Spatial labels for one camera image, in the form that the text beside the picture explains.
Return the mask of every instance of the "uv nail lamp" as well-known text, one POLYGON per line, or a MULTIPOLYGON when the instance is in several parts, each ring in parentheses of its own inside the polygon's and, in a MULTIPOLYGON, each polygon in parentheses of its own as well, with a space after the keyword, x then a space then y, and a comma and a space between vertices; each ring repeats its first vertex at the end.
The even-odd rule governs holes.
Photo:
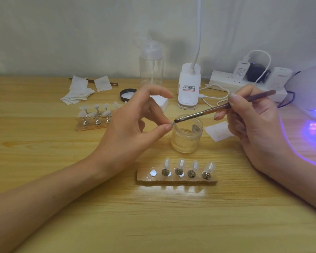
POLYGON ((285 87, 295 92, 293 104, 316 119, 316 66, 293 76, 285 87))

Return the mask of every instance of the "hand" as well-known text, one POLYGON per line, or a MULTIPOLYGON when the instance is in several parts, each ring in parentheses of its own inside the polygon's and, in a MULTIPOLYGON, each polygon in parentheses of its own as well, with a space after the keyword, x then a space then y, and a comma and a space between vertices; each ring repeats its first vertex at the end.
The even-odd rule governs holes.
POLYGON ((285 135, 277 106, 269 98, 253 104, 245 100, 261 92, 249 84, 230 94, 228 101, 232 108, 215 114, 214 119, 221 120, 227 113, 228 128, 240 138, 253 166, 270 175, 271 169, 282 167, 281 162, 294 156, 294 151, 285 135))
POLYGON ((89 157, 93 158, 98 166, 103 166, 105 180, 132 164, 146 149, 172 129, 171 121, 150 95, 174 97, 162 86, 147 84, 136 91, 128 103, 112 111, 111 122, 106 132, 89 157), (157 127, 143 133, 145 123, 142 118, 155 122, 157 127))

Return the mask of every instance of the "glass jar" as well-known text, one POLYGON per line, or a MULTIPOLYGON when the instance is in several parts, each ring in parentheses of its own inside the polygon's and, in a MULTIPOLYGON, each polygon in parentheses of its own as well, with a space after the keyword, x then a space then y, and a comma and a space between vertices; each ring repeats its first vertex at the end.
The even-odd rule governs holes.
POLYGON ((151 83, 162 85, 164 59, 150 61, 139 57, 139 74, 141 84, 151 83))
POLYGON ((202 135, 202 122, 198 118, 189 119, 173 125, 171 145, 181 153, 192 153, 197 147, 202 135))

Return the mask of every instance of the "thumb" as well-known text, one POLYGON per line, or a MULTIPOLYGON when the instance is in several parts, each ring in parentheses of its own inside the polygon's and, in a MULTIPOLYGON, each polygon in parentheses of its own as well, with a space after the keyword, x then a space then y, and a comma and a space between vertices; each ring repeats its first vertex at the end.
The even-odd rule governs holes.
POLYGON ((241 116, 247 127, 252 127, 260 119, 252 104, 242 96, 230 93, 228 102, 232 109, 241 116))
POLYGON ((143 143, 146 147, 151 146, 153 143, 162 138, 166 133, 172 129, 172 124, 162 124, 155 127, 152 131, 143 133, 143 143))

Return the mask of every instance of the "person's right hand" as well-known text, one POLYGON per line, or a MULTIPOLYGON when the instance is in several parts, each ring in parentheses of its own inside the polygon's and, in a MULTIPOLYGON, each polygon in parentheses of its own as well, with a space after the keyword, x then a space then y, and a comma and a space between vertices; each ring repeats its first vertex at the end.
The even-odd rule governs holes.
POLYGON ((270 175, 271 169, 281 167, 281 162, 295 155, 285 135, 277 107, 269 98, 251 104, 245 97, 262 91, 254 85, 246 85, 228 101, 232 108, 215 114, 221 120, 227 114, 230 132, 238 136, 241 145, 253 164, 261 172, 270 175))

